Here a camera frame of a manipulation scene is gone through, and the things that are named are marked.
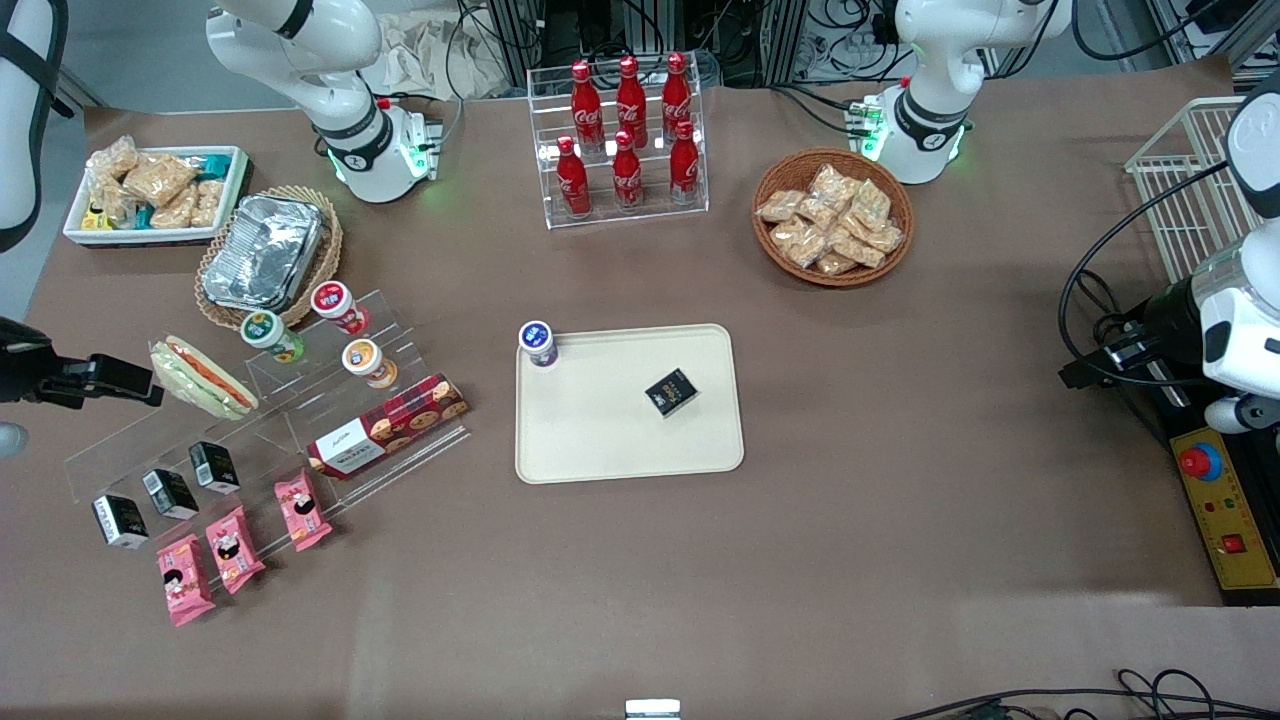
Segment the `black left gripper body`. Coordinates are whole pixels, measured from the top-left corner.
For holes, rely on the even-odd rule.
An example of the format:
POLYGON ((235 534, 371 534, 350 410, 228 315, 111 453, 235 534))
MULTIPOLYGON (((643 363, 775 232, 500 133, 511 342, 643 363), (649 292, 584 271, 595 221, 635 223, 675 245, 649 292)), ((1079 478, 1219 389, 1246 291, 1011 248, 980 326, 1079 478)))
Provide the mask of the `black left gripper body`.
POLYGON ((1203 355, 1201 311, 1185 277, 1135 305, 1128 319, 1151 357, 1174 363, 1201 363, 1203 355))

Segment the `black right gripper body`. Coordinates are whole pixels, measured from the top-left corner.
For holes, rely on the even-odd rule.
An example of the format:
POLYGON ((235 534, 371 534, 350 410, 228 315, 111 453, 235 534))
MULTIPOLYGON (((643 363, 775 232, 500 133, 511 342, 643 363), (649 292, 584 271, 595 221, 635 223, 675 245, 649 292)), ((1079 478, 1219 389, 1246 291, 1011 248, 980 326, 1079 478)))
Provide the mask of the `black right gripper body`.
POLYGON ((44 384, 61 370, 52 341, 40 331, 1 316, 1 402, 42 402, 44 384))

